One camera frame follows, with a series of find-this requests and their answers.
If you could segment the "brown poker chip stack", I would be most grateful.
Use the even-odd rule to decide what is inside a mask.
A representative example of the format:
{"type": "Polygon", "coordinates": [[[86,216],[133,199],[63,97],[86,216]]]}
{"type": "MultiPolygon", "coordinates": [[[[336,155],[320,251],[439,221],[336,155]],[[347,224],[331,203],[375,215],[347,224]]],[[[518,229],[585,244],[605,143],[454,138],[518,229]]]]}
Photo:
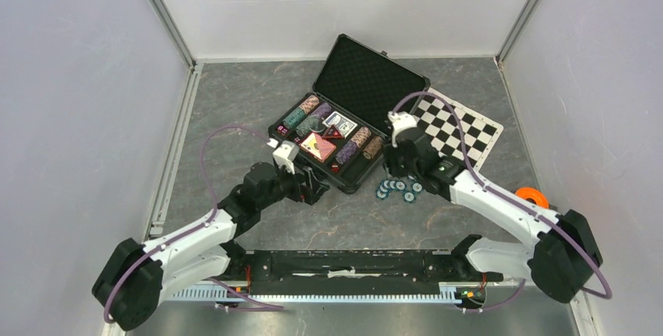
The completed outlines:
{"type": "Polygon", "coordinates": [[[367,160],[372,160],[381,150],[383,139],[380,136],[373,137],[362,151],[362,155],[367,160]]]}

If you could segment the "orange blue poker chip stack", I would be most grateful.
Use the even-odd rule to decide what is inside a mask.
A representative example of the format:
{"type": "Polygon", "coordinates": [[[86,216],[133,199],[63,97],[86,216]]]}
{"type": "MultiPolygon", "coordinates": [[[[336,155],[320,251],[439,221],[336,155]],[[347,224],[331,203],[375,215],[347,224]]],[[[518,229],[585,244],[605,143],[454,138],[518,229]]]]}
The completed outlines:
{"type": "Polygon", "coordinates": [[[371,136],[371,130],[368,127],[361,127],[351,138],[350,141],[353,142],[358,148],[362,147],[366,140],[371,136]]]}

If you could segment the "green yellow blue chip stack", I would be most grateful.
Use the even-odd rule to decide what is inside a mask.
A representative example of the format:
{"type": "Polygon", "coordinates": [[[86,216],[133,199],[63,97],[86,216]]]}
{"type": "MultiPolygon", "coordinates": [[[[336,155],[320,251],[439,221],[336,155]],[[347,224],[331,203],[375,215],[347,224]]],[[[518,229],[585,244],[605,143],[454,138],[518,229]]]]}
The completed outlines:
{"type": "Polygon", "coordinates": [[[297,133],[300,137],[304,137],[306,134],[309,134],[310,132],[312,132],[312,131],[310,130],[310,123],[311,123],[311,121],[314,120],[314,119],[318,119],[318,118],[316,118],[316,117],[314,117],[314,116],[308,116],[308,117],[307,117],[307,118],[306,118],[306,119],[305,119],[305,120],[304,120],[304,121],[303,121],[303,122],[302,122],[302,123],[296,128],[296,133],[297,133]]]}

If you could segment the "black poker case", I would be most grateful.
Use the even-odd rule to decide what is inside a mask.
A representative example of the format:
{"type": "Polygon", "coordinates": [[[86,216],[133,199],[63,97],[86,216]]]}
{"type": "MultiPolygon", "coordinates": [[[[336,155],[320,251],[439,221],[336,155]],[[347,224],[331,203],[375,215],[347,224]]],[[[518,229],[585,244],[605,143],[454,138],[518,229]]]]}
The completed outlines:
{"type": "MultiPolygon", "coordinates": [[[[296,127],[288,129],[282,122],[310,95],[316,95],[320,99],[318,105],[327,102],[333,112],[338,111],[358,123],[357,128],[346,138],[327,139],[336,145],[336,150],[325,162],[318,161],[300,147],[295,161],[297,168],[310,166],[318,175],[325,176],[325,180],[332,186],[351,195],[382,161],[382,149],[372,160],[365,159],[362,151],[375,136],[380,136],[383,142],[389,141],[392,128],[387,118],[388,112],[409,94],[428,90],[430,84],[427,77],[400,65],[384,52],[377,52],[347,34],[340,34],[311,90],[273,122],[267,132],[279,141],[294,142],[294,138],[300,137],[296,133],[296,127]],[[289,131],[287,137],[277,131],[279,126],[289,131]],[[339,165],[335,160],[336,154],[361,127],[371,130],[370,138],[357,149],[347,163],[339,165]],[[338,172],[332,171],[334,164],[339,166],[338,172]]],[[[309,134],[300,137],[301,141],[309,134]]]]}

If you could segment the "teal poker chip stack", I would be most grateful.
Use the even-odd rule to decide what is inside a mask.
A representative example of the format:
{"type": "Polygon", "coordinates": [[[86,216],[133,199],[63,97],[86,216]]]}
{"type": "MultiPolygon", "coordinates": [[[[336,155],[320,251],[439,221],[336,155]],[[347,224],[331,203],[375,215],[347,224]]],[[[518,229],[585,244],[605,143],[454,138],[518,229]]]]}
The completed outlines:
{"type": "Polygon", "coordinates": [[[297,127],[305,118],[306,118],[307,113],[297,107],[293,109],[284,119],[283,119],[283,125],[288,128],[292,129],[297,127]]]}

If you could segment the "purple poker chip stack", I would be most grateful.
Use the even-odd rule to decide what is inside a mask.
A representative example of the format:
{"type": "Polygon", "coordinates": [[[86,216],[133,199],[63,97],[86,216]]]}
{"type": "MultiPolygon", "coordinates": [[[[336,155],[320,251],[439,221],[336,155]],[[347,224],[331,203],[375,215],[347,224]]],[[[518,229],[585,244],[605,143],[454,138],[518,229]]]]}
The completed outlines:
{"type": "Polygon", "coordinates": [[[314,116],[318,119],[324,120],[333,112],[333,108],[327,103],[324,102],[320,104],[312,113],[311,116],[314,116]]]}

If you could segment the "pink poker chip stack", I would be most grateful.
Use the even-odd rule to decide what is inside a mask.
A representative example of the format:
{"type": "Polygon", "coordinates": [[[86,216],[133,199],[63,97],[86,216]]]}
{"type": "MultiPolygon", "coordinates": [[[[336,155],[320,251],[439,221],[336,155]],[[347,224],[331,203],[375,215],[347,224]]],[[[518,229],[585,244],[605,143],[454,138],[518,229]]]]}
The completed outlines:
{"type": "Polygon", "coordinates": [[[301,102],[299,109],[301,109],[304,114],[309,114],[315,110],[319,103],[320,99],[316,95],[310,95],[303,102],[301,102]]]}

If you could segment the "black red all-in triangle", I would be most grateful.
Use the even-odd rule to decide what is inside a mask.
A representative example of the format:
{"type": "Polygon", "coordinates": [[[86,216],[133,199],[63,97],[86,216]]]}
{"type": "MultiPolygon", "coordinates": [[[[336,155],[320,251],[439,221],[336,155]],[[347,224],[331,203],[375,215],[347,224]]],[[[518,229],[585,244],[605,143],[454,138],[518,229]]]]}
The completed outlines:
{"type": "Polygon", "coordinates": [[[323,139],[344,139],[345,135],[343,132],[334,124],[329,126],[327,130],[322,134],[323,139]]]}

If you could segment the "clear dealer button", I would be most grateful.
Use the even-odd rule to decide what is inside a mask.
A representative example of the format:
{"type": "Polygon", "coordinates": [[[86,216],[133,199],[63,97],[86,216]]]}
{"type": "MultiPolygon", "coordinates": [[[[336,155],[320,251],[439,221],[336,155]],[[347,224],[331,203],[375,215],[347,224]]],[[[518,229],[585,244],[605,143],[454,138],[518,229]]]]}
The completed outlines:
{"type": "Polygon", "coordinates": [[[310,123],[310,130],[315,133],[322,134],[328,127],[324,124],[323,120],[314,119],[310,123]]]}

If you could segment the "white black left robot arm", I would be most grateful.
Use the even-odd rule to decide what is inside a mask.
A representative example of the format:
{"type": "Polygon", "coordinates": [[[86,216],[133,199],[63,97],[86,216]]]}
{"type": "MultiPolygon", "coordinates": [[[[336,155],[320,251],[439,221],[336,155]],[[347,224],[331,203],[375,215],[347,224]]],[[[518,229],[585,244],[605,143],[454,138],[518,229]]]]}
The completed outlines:
{"type": "Polygon", "coordinates": [[[240,277],[245,257],[234,240],[260,220],[262,211],[284,199],[313,205],[329,188],[311,168],[290,173],[284,166],[257,163],[201,218],[161,238],[123,240],[91,289],[104,321],[131,331],[182,289],[220,275],[240,277]]]}

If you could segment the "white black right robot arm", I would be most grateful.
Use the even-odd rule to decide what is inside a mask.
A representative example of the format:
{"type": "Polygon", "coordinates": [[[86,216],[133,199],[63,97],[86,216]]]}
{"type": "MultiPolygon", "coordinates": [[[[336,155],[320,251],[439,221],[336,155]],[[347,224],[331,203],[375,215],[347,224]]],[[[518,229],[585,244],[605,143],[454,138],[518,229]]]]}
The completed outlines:
{"type": "Polygon", "coordinates": [[[463,160],[440,155],[418,128],[401,132],[384,144],[383,152],[390,175],[411,176],[425,191],[477,212],[516,238],[515,243],[466,238],[461,253],[451,259],[460,279],[484,271],[502,273],[533,281],[560,303],[569,303],[580,291],[613,297],[600,270],[604,260],[590,222],[581,213],[558,213],[518,197],[463,160]]]}

